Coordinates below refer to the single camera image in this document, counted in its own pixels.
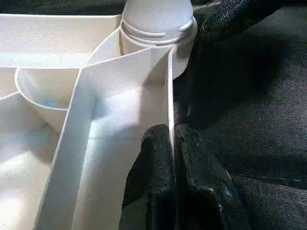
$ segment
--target curved compartment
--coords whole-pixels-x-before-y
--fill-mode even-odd
[[[18,69],[16,87],[56,131],[62,130],[79,69]]]

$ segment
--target organizer compartment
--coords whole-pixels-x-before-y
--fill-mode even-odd
[[[36,229],[117,229],[144,132],[167,124],[173,136],[172,62],[157,69],[167,57],[147,48],[82,69]]]
[[[20,94],[56,131],[61,132],[79,69],[18,69]]]
[[[144,44],[133,41],[119,27],[95,49],[87,65],[117,58],[145,48]]]
[[[0,228],[31,230],[58,142],[18,93],[0,99]]]

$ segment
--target black fabric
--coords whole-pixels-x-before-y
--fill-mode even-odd
[[[229,40],[202,44],[193,67],[185,121],[241,178],[236,188],[255,230],[306,229],[306,31],[306,8],[282,8]]]
[[[175,128],[180,229],[250,230],[227,171],[187,125]]]
[[[238,34],[274,13],[282,0],[223,0],[201,26],[206,40],[223,40]]]
[[[119,229],[174,229],[175,180],[168,128],[153,126],[145,132],[141,152],[127,177]]]
[[[307,191],[233,177],[253,230],[306,230]]]
[[[126,0],[2,0],[2,13],[113,15],[122,13],[125,2]]]

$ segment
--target black glove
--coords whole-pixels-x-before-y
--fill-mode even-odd
[[[228,173],[197,132],[177,126],[176,143],[175,175],[168,128],[146,131],[127,177],[119,229],[250,230]]]
[[[175,166],[166,125],[148,129],[126,182],[120,230],[173,230]]]
[[[223,0],[200,28],[203,39],[217,41],[236,35],[283,6],[306,4],[302,0]]]

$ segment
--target white plastic tray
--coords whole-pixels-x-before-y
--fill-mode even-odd
[[[131,40],[117,16],[0,15],[0,230],[118,229],[149,127],[173,141],[179,44]]]

